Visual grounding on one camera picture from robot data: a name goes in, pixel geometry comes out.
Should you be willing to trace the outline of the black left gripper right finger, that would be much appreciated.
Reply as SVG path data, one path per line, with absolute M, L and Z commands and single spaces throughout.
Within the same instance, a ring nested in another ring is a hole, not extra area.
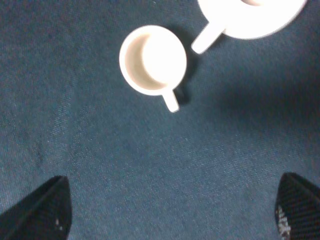
M 294 172 L 282 175 L 274 213 L 282 240 L 320 238 L 320 188 L 306 178 Z

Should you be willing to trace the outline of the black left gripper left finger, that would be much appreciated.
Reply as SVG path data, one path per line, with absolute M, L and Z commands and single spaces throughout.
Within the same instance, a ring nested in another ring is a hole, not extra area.
M 57 175 L 0 215 L 0 238 L 66 240 L 72 216 L 69 179 Z

